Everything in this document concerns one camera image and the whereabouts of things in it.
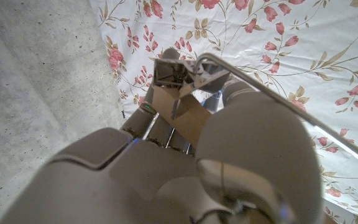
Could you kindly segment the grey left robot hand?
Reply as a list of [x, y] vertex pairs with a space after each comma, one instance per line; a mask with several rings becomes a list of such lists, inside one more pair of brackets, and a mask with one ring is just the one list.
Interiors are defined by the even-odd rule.
[[166, 50], [123, 126], [54, 155], [1, 222], [323, 223], [305, 118], [214, 55]]

